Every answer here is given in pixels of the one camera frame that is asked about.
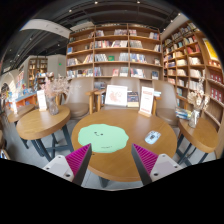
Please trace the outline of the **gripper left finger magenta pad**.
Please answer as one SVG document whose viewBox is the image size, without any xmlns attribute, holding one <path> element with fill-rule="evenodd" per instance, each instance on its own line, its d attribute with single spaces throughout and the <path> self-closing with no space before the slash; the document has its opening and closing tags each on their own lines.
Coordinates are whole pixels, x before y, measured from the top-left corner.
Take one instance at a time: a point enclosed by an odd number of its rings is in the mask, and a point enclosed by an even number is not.
<svg viewBox="0 0 224 224">
<path fill-rule="evenodd" d="M 81 185 L 92 155 L 90 144 L 82 146 L 67 156 L 57 155 L 44 170 L 76 185 Z"/>
</svg>

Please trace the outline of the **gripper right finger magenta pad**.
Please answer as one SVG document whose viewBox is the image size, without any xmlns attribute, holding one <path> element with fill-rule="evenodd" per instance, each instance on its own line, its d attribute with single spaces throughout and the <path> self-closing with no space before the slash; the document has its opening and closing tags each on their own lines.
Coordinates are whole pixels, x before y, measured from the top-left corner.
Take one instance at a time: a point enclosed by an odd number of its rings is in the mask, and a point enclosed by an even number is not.
<svg viewBox="0 0 224 224">
<path fill-rule="evenodd" d="M 182 169 L 168 155 L 157 155 L 136 144 L 132 145 L 131 153 L 143 185 L 148 185 Z"/>
</svg>

